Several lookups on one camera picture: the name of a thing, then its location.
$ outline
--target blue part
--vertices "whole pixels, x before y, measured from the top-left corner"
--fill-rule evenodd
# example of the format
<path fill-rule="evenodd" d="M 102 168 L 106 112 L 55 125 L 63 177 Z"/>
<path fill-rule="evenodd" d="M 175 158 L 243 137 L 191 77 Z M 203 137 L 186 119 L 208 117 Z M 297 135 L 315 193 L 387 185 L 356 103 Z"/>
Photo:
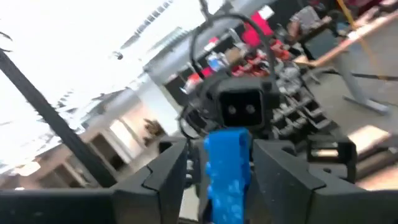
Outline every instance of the blue part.
<path fill-rule="evenodd" d="M 349 25 L 345 24 L 344 22 L 337 23 L 337 30 L 345 30 L 347 27 L 349 27 Z"/>
<path fill-rule="evenodd" d="M 220 59 L 218 58 L 217 54 L 212 54 L 208 57 L 207 59 L 207 64 L 210 66 L 210 68 L 217 72 L 218 70 L 220 70 L 221 68 L 223 68 L 223 63 L 220 61 Z"/>
<path fill-rule="evenodd" d="M 247 129 L 227 129 L 210 133 L 205 139 L 210 176 L 208 197 L 213 204 L 213 223 L 243 224 L 244 189 L 250 183 Z"/>

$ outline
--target black metal frame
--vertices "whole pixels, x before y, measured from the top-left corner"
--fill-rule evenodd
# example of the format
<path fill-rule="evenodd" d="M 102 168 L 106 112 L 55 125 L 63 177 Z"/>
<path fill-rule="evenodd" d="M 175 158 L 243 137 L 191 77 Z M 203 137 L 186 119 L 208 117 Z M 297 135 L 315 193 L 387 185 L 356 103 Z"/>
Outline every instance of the black metal frame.
<path fill-rule="evenodd" d="M 172 142 L 158 158 L 110 189 L 1 191 L 0 219 L 3 223 L 177 223 L 188 144 L 184 139 Z M 203 141 L 195 145 L 203 167 L 207 161 Z M 245 203 L 250 223 L 398 221 L 397 190 L 368 192 L 286 152 L 293 147 L 288 141 L 253 141 L 254 170 Z M 208 223 L 210 180 L 204 169 L 201 173 L 198 219 Z"/>
<path fill-rule="evenodd" d="M 69 128 L 68 123 L 52 108 L 43 94 L 25 77 L 11 59 L 0 50 L 0 70 L 10 79 L 26 100 L 54 130 L 62 142 L 76 155 L 98 183 L 110 187 L 116 183 L 115 177 L 94 155 L 80 137 Z"/>

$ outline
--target red object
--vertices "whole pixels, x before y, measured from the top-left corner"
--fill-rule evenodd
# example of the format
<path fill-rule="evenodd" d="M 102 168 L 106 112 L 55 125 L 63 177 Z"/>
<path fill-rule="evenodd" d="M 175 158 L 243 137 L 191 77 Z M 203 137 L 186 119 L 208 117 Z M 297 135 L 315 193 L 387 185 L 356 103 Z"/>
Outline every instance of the red object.
<path fill-rule="evenodd" d="M 320 4 L 321 1 L 320 0 L 309 0 L 309 3 L 311 6 L 316 6 L 316 5 Z"/>
<path fill-rule="evenodd" d="M 217 37 L 213 37 L 209 40 L 209 43 L 215 43 L 217 42 L 218 38 Z"/>
<path fill-rule="evenodd" d="M 265 35 L 272 35 L 274 33 L 269 27 L 268 22 L 261 17 L 260 13 L 254 13 L 251 19 L 260 27 Z M 247 23 L 245 23 L 244 26 L 246 31 L 242 35 L 243 41 L 251 47 L 257 47 L 261 43 L 257 32 Z"/>
<path fill-rule="evenodd" d="M 213 73 L 210 67 L 204 68 L 201 72 L 205 76 L 205 78 L 209 77 Z M 200 77 L 197 73 L 194 73 L 188 77 L 188 80 L 196 82 L 200 80 Z"/>
<path fill-rule="evenodd" d="M 377 6 L 377 4 L 379 4 L 380 2 L 382 2 L 382 0 L 345 0 L 347 6 L 358 8 L 357 16 L 361 16 L 373 6 Z"/>
<path fill-rule="evenodd" d="M 271 49 L 275 53 L 275 57 L 280 58 L 282 60 L 288 60 L 290 57 L 289 51 L 283 49 L 283 43 L 280 40 L 276 40 L 275 43 L 271 46 Z"/>

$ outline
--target floor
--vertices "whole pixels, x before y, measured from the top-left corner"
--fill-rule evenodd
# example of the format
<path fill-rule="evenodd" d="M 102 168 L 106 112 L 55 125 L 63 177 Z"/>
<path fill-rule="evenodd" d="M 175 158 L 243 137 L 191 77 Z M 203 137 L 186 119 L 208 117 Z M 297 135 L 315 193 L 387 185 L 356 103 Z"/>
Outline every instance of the floor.
<path fill-rule="evenodd" d="M 386 75 L 397 75 L 398 72 L 398 53 L 396 52 L 398 37 L 398 21 L 393 22 L 388 27 L 382 28 L 379 32 L 366 39 L 366 42 L 377 58 Z M 358 73 L 375 74 L 375 66 L 369 61 L 368 56 L 361 50 L 360 45 L 354 45 L 350 49 L 350 64 L 353 71 Z M 349 91 L 345 87 L 342 79 L 336 75 L 319 76 L 321 85 L 310 84 L 310 88 L 317 100 L 325 109 L 327 115 L 336 121 L 344 133 L 349 134 L 365 126 L 373 125 L 390 133 L 398 133 L 398 82 L 379 80 L 358 79 L 358 83 L 364 92 L 369 96 L 379 100 L 388 101 L 391 106 L 391 113 L 381 116 L 373 111 L 364 109 L 342 99 L 343 95 L 349 96 Z M 142 156 L 145 162 L 150 161 L 150 156 Z M 360 186 L 369 190 L 388 188 L 398 189 L 398 166 L 388 167 L 386 170 L 368 177 Z M 184 192 L 181 216 L 196 219 L 196 209 L 198 199 L 193 189 Z"/>

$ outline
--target gray floor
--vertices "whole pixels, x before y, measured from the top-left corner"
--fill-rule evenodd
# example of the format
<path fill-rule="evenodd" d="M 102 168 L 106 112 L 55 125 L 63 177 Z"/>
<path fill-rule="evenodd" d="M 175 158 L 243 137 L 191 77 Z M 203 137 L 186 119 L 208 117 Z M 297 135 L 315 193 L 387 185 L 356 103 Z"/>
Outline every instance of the gray floor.
<path fill-rule="evenodd" d="M 381 64 L 386 75 L 398 76 L 398 21 L 368 37 L 366 42 L 371 47 L 375 56 Z M 362 51 L 360 45 L 354 45 L 350 49 L 351 67 L 354 72 L 372 73 L 373 65 L 368 56 Z M 310 88 L 317 100 L 321 103 L 329 118 L 336 121 L 344 133 L 349 134 L 365 125 L 371 124 L 392 133 L 398 133 L 398 106 L 391 106 L 388 116 L 381 116 L 373 111 L 364 109 L 342 99 L 343 95 L 349 96 L 341 77 L 336 75 L 319 76 L 321 85 L 310 84 Z M 363 90 L 371 97 L 388 101 L 398 105 L 398 82 L 379 80 L 358 79 Z M 133 170 L 144 166 L 154 155 L 141 156 L 143 158 L 139 166 L 135 165 Z M 196 219 L 198 199 L 193 189 L 184 192 L 180 215 L 182 217 Z"/>

